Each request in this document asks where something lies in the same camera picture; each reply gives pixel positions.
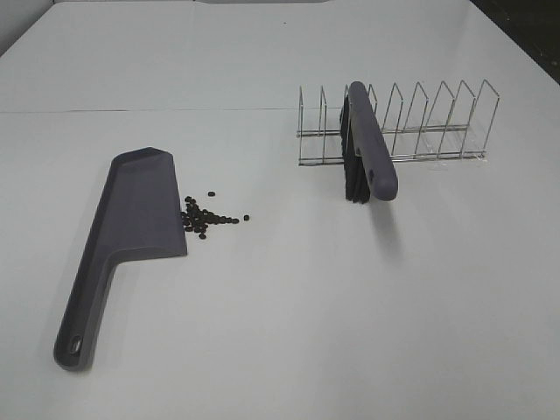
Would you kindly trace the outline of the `grey hand brush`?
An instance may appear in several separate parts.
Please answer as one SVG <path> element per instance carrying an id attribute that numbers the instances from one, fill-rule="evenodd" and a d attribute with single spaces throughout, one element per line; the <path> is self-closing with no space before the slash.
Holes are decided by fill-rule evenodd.
<path id="1" fill-rule="evenodd" d="M 398 193 L 396 169 L 362 82 L 350 84 L 339 122 L 346 200 L 393 200 Z"/>

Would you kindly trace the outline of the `pile of coffee beans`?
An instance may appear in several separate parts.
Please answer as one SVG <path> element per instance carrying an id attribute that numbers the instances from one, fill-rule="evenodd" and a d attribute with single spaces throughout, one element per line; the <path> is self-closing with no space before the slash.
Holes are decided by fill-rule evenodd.
<path id="1" fill-rule="evenodd" d="M 180 212 L 183 229 L 186 233 L 194 233 L 199 239 L 207 238 L 207 231 L 211 226 L 236 225 L 239 218 L 220 215 L 206 208 L 201 208 L 192 196 L 184 197 L 185 209 Z"/>

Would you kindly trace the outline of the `grey plastic dustpan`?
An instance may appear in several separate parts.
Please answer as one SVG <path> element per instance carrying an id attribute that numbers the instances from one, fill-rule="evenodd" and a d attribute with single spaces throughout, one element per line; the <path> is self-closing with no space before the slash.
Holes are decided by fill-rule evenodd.
<path id="1" fill-rule="evenodd" d="M 172 154 L 147 147 L 116 156 L 54 343 L 56 363 L 71 372 L 90 367 L 119 264 L 186 254 Z"/>

